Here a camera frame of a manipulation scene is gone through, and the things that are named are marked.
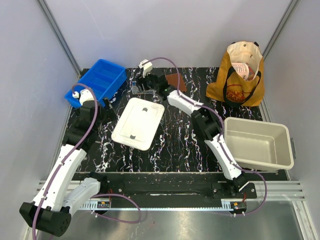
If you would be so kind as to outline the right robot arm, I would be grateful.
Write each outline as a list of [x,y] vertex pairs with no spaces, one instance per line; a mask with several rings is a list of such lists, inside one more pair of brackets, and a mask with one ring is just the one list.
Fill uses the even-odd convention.
[[154,91],[170,106],[191,117],[196,137],[211,149],[222,168],[224,177],[229,181],[228,194],[233,198],[243,195],[249,181],[226,145],[223,137],[224,123],[220,116],[207,105],[193,100],[177,87],[170,85],[163,73],[140,75],[136,79],[136,86],[140,91]]

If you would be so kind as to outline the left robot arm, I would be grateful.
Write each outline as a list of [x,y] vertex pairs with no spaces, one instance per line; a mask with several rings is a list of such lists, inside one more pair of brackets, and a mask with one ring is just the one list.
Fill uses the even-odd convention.
[[57,161],[45,184],[31,202],[23,202],[19,213],[27,225],[55,237],[68,229],[72,215],[92,196],[109,192],[108,178],[94,171],[70,193],[68,186],[81,161],[98,139],[99,128],[116,120],[111,103],[87,100],[75,110],[76,117],[65,132]]

